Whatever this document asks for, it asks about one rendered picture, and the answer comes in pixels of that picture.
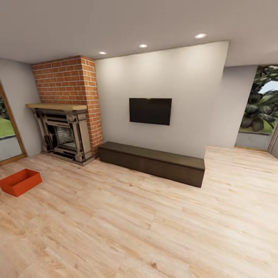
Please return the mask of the storage box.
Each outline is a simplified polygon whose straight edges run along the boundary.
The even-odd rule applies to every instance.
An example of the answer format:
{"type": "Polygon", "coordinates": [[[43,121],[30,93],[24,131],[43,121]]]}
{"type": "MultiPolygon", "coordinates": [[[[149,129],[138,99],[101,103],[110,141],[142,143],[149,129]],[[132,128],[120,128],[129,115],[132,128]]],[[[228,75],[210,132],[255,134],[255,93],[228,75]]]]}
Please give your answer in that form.
{"type": "Polygon", "coordinates": [[[39,172],[23,169],[0,180],[0,188],[5,193],[19,197],[39,183],[42,183],[39,172]]]}

